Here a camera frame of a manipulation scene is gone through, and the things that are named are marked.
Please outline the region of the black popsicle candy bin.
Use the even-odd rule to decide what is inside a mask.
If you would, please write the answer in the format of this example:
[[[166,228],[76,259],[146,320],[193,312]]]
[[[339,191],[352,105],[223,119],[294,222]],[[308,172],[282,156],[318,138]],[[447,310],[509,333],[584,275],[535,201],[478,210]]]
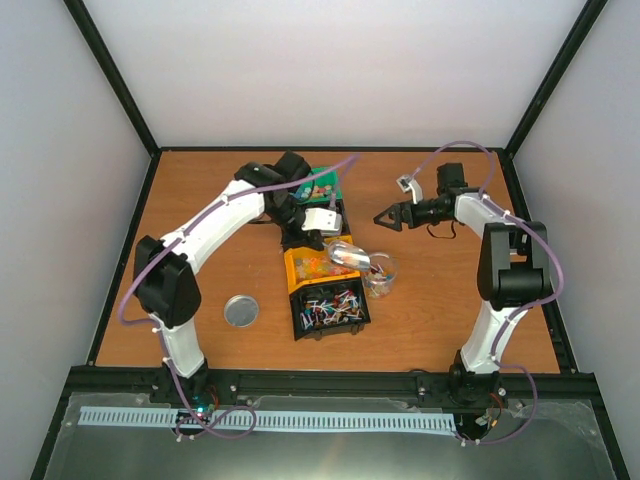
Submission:
[[[344,202],[340,199],[295,202],[293,212],[281,227],[281,245],[285,250],[307,247],[320,251],[325,238],[350,233]]]

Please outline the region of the metal scoop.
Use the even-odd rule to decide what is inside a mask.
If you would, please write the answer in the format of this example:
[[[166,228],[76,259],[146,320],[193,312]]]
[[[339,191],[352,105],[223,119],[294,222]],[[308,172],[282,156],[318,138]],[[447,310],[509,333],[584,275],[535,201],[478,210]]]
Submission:
[[[329,260],[338,266],[355,271],[371,269],[370,256],[361,248],[343,240],[333,240],[326,245]]]

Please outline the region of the clear plastic jar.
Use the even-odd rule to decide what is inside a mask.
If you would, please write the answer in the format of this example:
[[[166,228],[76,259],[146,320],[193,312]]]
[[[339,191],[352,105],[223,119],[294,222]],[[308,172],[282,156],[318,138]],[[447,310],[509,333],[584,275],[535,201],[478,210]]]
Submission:
[[[375,252],[370,255],[371,268],[363,275],[365,294],[379,299],[390,294],[398,273],[396,260],[387,253]]]

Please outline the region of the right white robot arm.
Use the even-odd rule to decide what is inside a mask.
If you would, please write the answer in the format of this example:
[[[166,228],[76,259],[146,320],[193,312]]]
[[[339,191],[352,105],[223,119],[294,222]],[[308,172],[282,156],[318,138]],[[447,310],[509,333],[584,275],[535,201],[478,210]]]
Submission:
[[[540,222],[520,226],[479,188],[465,181],[463,165],[437,168],[437,196],[423,197],[409,175],[396,180],[411,199],[374,217],[395,231],[453,221],[469,227],[481,240],[476,284],[482,299],[471,336],[456,353],[448,374],[451,400],[461,406],[484,401],[498,389],[500,361],[508,342],[535,301],[551,294],[549,259],[532,236],[546,238]]]

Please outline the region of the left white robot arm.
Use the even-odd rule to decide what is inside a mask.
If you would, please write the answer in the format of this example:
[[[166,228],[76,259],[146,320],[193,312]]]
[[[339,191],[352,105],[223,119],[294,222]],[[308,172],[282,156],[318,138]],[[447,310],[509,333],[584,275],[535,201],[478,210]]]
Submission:
[[[199,346],[195,314],[201,304],[196,275],[210,256],[239,229],[267,215],[281,230],[284,243],[323,249],[321,228],[307,224],[305,208],[293,193],[311,180],[310,165],[287,152],[273,165],[242,166],[222,193],[183,226],[160,239],[143,237],[136,245],[134,278],[118,307],[136,297],[161,335],[165,361],[176,373],[172,388],[186,402],[201,400],[208,378],[199,370],[205,356]]]

